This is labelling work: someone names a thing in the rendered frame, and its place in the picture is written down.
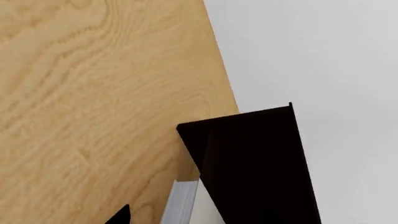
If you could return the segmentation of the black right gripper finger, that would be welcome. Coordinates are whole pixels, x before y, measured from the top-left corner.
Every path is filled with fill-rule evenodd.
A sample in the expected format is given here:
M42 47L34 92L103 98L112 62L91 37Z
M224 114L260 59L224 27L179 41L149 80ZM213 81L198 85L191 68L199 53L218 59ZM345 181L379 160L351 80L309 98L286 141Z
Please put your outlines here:
M131 211L127 204L123 206L116 214L114 214L105 224L130 224Z

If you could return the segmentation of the black metal bookend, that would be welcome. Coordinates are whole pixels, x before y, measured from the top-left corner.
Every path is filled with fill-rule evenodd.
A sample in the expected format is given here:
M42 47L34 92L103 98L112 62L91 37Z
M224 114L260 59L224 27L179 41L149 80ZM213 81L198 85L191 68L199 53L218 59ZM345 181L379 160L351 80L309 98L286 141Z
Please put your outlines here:
M292 105L177 132L226 224L322 224Z

